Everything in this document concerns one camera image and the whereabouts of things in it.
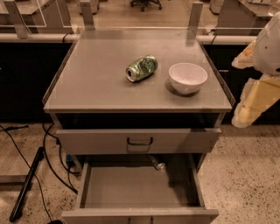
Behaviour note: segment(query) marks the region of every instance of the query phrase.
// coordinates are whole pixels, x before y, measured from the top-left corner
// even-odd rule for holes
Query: chair base
[[[163,7],[161,6],[161,3],[159,2],[159,0],[132,0],[130,2],[130,6],[133,7],[135,5],[141,5],[141,11],[145,10],[145,7],[148,6],[149,3],[154,3],[158,5],[158,9],[162,10]]]

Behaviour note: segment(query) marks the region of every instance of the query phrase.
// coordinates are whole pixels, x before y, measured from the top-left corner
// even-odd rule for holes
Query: closed drawer
[[[70,155],[208,153],[220,129],[59,129]]]
[[[192,154],[164,154],[166,167],[84,164],[77,205],[63,212],[68,224],[208,224]],[[131,157],[138,162],[141,155]]]

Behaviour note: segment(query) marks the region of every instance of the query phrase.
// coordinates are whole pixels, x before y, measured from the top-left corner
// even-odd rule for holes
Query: bowl
[[[207,80],[207,72],[192,63],[178,63],[170,67],[171,85],[182,95],[189,95],[201,89]]]

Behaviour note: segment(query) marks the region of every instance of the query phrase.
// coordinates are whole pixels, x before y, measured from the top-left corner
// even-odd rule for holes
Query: can
[[[158,68],[158,61],[154,56],[146,55],[132,62],[126,68],[129,81],[137,82],[153,74]]]

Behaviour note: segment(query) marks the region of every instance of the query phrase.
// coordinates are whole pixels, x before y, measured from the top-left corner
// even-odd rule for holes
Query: concrete floor
[[[149,7],[141,12],[130,8],[129,0],[101,2],[94,15],[95,25],[113,26],[185,26],[192,2],[162,0],[163,10]],[[76,0],[68,0],[73,27],[82,25]],[[200,25],[212,25],[217,17],[204,4]],[[18,123],[1,123],[5,128],[21,126]],[[29,123],[29,127],[10,131],[18,148],[31,164],[37,148],[42,146],[44,131],[40,123]],[[213,224],[278,224],[280,223],[280,126],[254,125],[237,129],[221,125],[222,135],[206,156],[199,171],[199,181],[206,208],[218,209],[220,215]],[[53,169],[67,182],[67,172],[59,160],[59,146],[50,136],[46,139],[46,151]],[[10,138],[0,131],[0,175],[25,175],[28,167],[19,156]],[[42,185],[45,203],[52,219],[60,219],[62,211],[74,208],[76,195],[65,188],[52,174],[43,159],[36,172]],[[71,176],[73,185],[79,190],[80,177]],[[20,191],[20,185],[0,185],[0,223],[9,223],[9,217]],[[48,223],[43,208],[37,180],[32,181],[27,193],[22,217],[16,221],[25,223]]]

